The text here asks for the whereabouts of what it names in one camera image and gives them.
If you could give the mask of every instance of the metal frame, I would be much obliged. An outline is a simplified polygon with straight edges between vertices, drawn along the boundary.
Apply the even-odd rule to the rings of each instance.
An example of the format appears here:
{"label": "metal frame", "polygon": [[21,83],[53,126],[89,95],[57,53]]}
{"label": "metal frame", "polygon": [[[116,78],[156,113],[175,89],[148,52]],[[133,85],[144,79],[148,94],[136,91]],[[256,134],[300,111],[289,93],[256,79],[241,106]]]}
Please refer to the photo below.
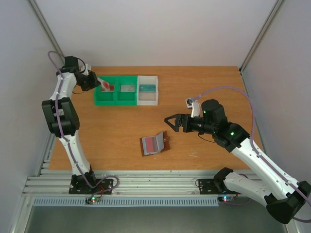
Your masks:
{"label": "metal frame", "polygon": [[285,0],[277,0],[272,8],[272,10],[270,11],[265,23],[263,24],[259,34],[257,35],[250,51],[248,52],[245,60],[243,61],[241,68],[240,68],[240,72],[243,73],[244,70],[246,69],[249,61],[251,60],[251,58],[253,57],[253,54],[255,53],[256,49],[258,48],[259,44],[261,43],[261,40],[263,39],[264,35],[267,33],[267,31],[270,28],[271,23],[273,22],[273,20],[275,19],[275,17],[277,16],[278,12],[280,11],[283,3],[285,2]]}
{"label": "metal frame", "polygon": [[55,48],[55,50],[61,54],[61,55],[64,55],[61,48],[59,47],[52,31],[50,30],[50,27],[48,25],[48,23],[46,22],[37,2],[35,0],[28,0],[31,8],[33,9],[35,15],[37,16],[39,22],[41,23],[41,26],[43,28],[43,30],[45,31],[45,33],[47,34],[49,40],[51,41],[53,47]]}
{"label": "metal frame", "polygon": [[[242,73],[249,60],[256,51],[263,36],[269,29],[273,19],[279,12],[285,0],[277,0],[265,21],[260,33],[258,34],[251,50],[241,66]],[[53,44],[56,51],[62,53],[52,31],[50,30],[45,18],[43,17],[35,0],[28,0],[34,13],[38,17],[44,31]],[[38,169],[37,176],[28,177],[22,192],[14,224],[11,228],[12,233],[22,233],[25,231],[27,222],[33,205],[36,205],[38,199],[77,199],[87,197],[87,195],[68,194],[71,181],[71,171],[49,170],[49,164],[52,151],[55,145],[55,137],[50,134],[46,143],[46,149],[42,158],[41,166]],[[204,199],[216,198],[216,195],[200,195],[195,181],[199,178],[212,178],[217,170],[152,170],[152,171],[95,171],[96,177],[104,175],[117,175],[121,179],[120,186],[113,190],[109,198],[185,198],[185,199]],[[238,173],[246,174],[250,179],[260,182],[257,175],[251,170],[236,170]],[[298,222],[291,221],[285,226],[289,233],[300,233],[301,228]]]}

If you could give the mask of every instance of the mounting plate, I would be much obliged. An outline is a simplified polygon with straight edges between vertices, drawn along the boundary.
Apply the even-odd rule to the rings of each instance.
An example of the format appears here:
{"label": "mounting plate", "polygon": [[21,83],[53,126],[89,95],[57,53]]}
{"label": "mounting plate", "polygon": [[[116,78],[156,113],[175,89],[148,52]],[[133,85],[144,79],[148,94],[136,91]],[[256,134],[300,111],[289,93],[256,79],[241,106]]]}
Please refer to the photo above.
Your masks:
{"label": "mounting plate", "polygon": [[[104,179],[100,185],[104,188],[104,190],[109,189],[111,185],[113,187],[113,179]],[[93,194],[96,192],[100,192],[102,189],[100,187],[90,188],[87,183],[79,183],[76,184],[74,180],[71,180],[69,187],[69,194]],[[103,195],[110,195],[111,191],[104,192]]]}
{"label": "mounting plate", "polygon": [[238,194],[233,191],[224,191],[219,192],[216,186],[214,185],[214,179],[198,179],[196,181],[196,185],[199,186],[200,194],[220,194],[220,195],[228,195],[228,194]]}

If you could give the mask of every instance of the gray grate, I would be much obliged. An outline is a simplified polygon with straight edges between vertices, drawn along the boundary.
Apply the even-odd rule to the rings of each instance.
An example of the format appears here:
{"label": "gray grate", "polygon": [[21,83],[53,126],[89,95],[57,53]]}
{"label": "gray grate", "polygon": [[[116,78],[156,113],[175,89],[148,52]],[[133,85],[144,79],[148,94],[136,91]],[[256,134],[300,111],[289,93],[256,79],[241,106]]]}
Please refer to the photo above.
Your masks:
{"label": "gray grate", "polygon": [[82,197],[36,197],[34,206],[218,206],[216,197],[153,197],[153,198],[102,198],[100,202],[86,204]]}

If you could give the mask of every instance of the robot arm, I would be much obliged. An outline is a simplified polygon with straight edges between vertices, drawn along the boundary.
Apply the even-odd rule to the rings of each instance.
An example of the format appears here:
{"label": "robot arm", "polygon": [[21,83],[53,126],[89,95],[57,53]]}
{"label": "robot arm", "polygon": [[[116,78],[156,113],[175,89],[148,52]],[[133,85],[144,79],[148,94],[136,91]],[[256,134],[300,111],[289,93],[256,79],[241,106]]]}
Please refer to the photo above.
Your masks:
{"label": "robot arm", "polygon": [[[42,109],[50,132],[58,137],[65,147],[72,166],[73,176],[79,177],[82,173],[88,176],[90,183],[94,183],[92,181],[93,175],[88,175],[92,173],[92,170],[79,140],[80,122],[70,98],[76,85],[81,86],[83,91],[88,91],[99,86],[100,82],[97,80],[96,74],[88,70],[87,65],[82,69],[84,69],[83,73],[79,70],[76,57],[65,57],[65,65],[60,69],[63,75],[57,73],[58,80],[55,91],[49,100],[42,102]],[[57,122],[56,98],[58,99],[60,124],[65,137],[62,137]]]}
{"label": "robot arm", "polygon": [[[225,167],[214,177],[219,192],[230,190],[250,197],[264,205],[276,220],[287,224],[306,202],[293,187],[308,197],[311,185],[306,181],[298,182],[288,175],[255,143],[257,151],[254,151],[249,133],[240,125],[227,121],[224,108],[218,101],[207,100],[202,103],[203,117],[195,114],[198,104],[189,100],[186,102],[188,108],[196,108],[192,109],[191,115],[176,114],[165,118],[165,122],[176,132],[182,126],[185,133],[211,134],[217,145],[244,161],[264,182],[251,181]],[[169,122],[170,119],[175,119],[174,125]]]}

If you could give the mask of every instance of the white container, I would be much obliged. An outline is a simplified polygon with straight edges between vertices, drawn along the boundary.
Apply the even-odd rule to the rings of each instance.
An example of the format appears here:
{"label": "white container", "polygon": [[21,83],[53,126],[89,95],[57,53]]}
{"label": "white container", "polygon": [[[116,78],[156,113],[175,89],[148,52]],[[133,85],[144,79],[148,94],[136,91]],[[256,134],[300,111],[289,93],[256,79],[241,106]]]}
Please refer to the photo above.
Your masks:
{"label": "white container", "polygon": [[[140,85],[155,85],[155,92],[141,92]],[[157,76],[138,75],[137,77],[137,105],[157,105],[159,97]]]}

